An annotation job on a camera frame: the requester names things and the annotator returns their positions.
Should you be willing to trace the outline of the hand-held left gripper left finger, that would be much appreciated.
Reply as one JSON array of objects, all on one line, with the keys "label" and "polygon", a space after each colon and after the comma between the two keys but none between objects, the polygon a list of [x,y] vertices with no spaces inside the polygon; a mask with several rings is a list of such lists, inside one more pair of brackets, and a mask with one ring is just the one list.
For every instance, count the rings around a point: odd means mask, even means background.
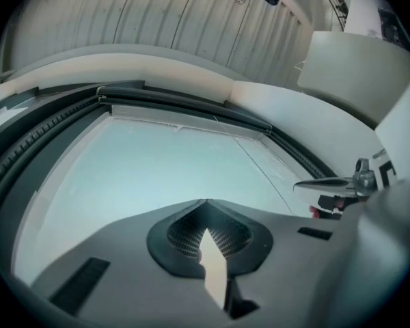
[{"label": "hand-held left gripper left finger", "polygon": [[62,328],[224,328],[230,317],[203,278],[176,276],[154,259],[155,251],[176,266],[187,261],[167,230],[205,204],[174,204],[102,227],[45,268],[33,291],[56,309],[52,319]]}]

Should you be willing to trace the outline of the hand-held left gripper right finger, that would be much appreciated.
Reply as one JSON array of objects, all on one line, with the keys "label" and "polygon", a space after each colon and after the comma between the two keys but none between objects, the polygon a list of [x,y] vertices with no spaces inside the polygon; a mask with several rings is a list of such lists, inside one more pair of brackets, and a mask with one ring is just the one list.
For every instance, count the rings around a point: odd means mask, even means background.
[{"label": "hand-held left gripper right finger", "polygon": [[207,328],[339,328],[340,281],[357,233],[357,207],[339,221],[278,215],[209,200],[220,230],[249,242],[231,256],[229,309]]}]

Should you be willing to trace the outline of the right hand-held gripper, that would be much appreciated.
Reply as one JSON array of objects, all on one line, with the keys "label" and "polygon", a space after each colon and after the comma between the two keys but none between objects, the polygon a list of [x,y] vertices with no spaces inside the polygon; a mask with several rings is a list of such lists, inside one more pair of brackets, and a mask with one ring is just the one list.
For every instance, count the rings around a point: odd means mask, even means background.
[{"label": "right hand-held gripper", "polygon": [[295,193],[317,191],[320,218],[339,219],[346,207],[365,202],[372,194],[397,183],[397,173],[387,151],[382,149],[369,159],[360,158],[350,178],[319,178],[298,182]]}]

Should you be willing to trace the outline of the frosted hinged window sash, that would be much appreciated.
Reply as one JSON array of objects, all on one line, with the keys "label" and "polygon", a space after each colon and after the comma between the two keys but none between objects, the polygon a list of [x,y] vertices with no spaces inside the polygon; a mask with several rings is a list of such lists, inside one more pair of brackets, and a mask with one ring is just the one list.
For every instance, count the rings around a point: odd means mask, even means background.
[{"label": "frosted hinged window sash", "polygon": [[31,193],[11,272],[30,284],[107,224],[189,200],[308,217],[292,192],[307,176],[263,134],[116,105],[72,141]]}]

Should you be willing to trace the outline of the white partition board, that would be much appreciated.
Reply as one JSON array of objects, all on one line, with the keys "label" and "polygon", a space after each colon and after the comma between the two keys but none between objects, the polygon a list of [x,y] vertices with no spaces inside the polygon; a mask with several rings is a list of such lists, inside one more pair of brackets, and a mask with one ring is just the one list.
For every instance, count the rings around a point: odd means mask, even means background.
[{"label": "white partition board", "polygon": [[410,52],[353,33],[316,31],[297,85],[375,129],[410,83]]}]

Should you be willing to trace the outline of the black metal railing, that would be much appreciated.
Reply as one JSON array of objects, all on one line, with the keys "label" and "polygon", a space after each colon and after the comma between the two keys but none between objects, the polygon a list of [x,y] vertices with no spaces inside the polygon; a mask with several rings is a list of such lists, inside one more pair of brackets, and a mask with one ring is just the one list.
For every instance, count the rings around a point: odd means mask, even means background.
[{"label": "black metal railing", "polygon": [[336,19],[339,22],[340,28],[344,31],[349,9],[345,0],[328,0]]}]

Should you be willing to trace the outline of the black aluminium window frame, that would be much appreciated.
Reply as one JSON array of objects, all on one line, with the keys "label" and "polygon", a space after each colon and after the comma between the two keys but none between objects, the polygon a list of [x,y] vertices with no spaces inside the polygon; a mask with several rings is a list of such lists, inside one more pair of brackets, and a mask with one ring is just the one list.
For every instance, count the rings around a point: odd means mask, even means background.
[{"label": "black aluminium window frame", "polygon": [[[65,145],[79,136],[78,130],[89,128],[100,116],[111,111],[114,105],[99,102],[96,95],[98,87],[106,85],[147,90],[141,81],[130,81],[125,86],[120,83],[80,85],[65,92],[50,94],[0,126],[0,234],[4,235],[4,239],[15,240],[23,220],[23,214],[16,208],[10,213],[1,211],[16,181],[39,154],[46,154],[45,160],[35,164],[35,176],[29,179],[26,186],[17,189],[18,197],[27,197],[35,185],[44,180],[41,174],[50,171],[58,162],[60,155],[65,152]],[[140,111],[149,109],[133,108]],[[158,115],[185,115],[152,110]],[[275,126],[272,133],[265,136],[313,177],[334,175],[305,147]]]}]

